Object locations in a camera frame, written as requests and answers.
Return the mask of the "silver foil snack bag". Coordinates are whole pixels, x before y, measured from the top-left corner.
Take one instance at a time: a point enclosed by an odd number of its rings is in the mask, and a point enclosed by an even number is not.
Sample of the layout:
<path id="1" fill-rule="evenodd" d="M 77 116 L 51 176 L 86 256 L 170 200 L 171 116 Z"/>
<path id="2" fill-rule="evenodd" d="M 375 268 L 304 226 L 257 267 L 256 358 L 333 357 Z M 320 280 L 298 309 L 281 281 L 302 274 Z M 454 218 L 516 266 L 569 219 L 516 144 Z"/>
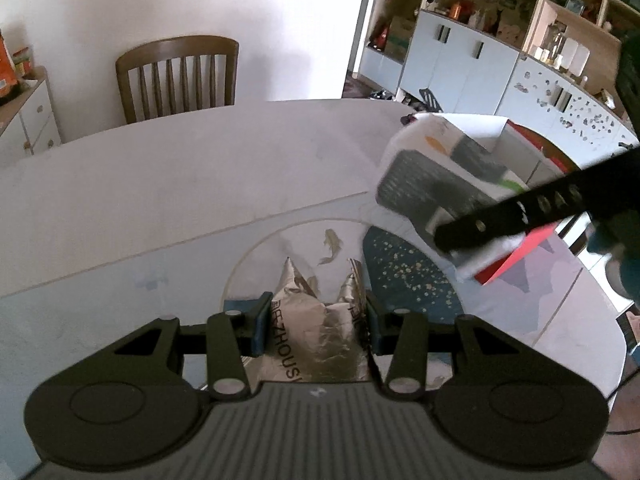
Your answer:
<path id="1" fill-rule="evenodd" d="M 368 352 L 361 330 L 366 292 L 362 264 L 349 261 L 336 300 L 321 301 L 292 261 L 287 261 L 268 318 L 268 346 L 244 360 L 250 388 L 263 382 L 366 382 Z"/>

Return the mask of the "white green plastic bag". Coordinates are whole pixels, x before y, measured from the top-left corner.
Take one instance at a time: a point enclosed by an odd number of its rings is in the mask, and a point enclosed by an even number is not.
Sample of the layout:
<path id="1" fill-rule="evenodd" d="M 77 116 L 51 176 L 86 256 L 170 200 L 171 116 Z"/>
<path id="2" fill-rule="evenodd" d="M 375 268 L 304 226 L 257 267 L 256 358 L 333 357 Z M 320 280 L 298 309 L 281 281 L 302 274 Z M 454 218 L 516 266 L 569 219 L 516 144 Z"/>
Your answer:
<path id="1" fill-rule="evenodd" d="M 441 224 L 527 190 L 505 162 L 439 114 L 410 115 L 378 173 L 378 204 L 406 217 L 430 247 Z"/>

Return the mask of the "red cardboard box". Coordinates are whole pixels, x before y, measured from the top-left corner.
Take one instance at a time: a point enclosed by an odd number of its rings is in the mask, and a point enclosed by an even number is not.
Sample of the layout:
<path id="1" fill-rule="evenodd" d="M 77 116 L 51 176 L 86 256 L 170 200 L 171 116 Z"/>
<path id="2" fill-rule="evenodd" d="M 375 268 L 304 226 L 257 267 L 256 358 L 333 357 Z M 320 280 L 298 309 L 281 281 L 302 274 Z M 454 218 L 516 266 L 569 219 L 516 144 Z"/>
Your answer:
<path id="1" fill-rule="evenodd" d="M 416 113 L 385 151 L 378 202 L 408 218 L 460 281 L 492 281 L 570 213 L 536 188 L 577 170 L 554 144 L 500 116 Z"/>

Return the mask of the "blue fish pattern table mat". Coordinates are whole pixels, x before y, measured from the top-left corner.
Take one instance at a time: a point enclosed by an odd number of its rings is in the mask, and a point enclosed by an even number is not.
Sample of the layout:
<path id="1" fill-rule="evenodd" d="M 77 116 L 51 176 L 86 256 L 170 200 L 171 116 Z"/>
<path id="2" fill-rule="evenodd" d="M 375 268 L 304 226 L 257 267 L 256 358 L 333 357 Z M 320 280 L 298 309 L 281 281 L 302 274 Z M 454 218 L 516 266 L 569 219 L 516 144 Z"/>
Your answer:
<path id="1" fill-rule="evenodd" d="M 372 292 L 394 320 L 450 324 L 472 314 L 600 382 L 600 292 L 560 240 L 545 240 L 482 285 L 426 247 L 406 220 L 365 198 L 282 214 L 101 266 L 1 303 L 1 390 L 26 396 L 66 366 L 156 318 L 239 316 L 272 295 L 269 341 L 247 374 L 261 380 L 362 377 L 355 325 Z"/>

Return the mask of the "brown wooden chair far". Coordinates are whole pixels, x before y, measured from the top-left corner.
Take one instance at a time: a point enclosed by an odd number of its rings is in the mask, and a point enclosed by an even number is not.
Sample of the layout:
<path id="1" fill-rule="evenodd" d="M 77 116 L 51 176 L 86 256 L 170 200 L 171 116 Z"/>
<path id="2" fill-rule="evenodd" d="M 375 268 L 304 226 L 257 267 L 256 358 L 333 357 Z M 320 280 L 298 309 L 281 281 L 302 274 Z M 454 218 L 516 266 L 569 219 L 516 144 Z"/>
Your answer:
<path id="1" fill-rule="evenodd" d="M 142 44 L 115 62 L 128 124 L 235 103 L 240 43 L 193 35 Z"/>

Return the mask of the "white sideboard cabinet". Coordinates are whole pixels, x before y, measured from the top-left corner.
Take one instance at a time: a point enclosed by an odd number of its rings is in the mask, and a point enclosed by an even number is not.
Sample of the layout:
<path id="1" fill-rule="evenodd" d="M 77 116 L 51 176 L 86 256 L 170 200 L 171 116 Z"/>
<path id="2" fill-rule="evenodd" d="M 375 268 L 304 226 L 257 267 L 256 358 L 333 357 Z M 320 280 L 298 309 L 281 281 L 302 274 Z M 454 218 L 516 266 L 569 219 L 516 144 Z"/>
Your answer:
<path id="1" fill-rule="evenodd" d="M 2 169 L 62 144 L 43 66 L 36 66 L 23 81 L 19 96 L 2 105 L 0 141 Z"/>

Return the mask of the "orange snack bag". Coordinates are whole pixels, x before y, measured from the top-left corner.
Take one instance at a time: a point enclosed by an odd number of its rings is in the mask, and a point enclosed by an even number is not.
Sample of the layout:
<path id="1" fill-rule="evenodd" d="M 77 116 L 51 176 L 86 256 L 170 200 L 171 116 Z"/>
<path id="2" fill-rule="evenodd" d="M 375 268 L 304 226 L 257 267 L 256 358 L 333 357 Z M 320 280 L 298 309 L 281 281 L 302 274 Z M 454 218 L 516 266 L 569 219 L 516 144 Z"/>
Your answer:
<path id="1" fill-rule="evenodd" d="M 21 93 L 21 85 L 4 38 L 0 35 L 0 103 L 12 101 Z"/>

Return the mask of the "white wall cabinet unit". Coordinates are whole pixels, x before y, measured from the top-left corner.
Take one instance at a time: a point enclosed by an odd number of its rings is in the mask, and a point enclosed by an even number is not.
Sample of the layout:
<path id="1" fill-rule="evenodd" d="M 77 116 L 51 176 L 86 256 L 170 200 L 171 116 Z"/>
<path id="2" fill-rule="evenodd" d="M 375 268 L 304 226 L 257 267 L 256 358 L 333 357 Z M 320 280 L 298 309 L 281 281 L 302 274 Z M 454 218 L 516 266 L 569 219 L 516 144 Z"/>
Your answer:
<path id="1" fill-rule="evenodd" d="M 639 0 L 363 0 L 352 71 L 379 99 L 498 115 L 577 165 L 633 148 L 616 89 Z"/>

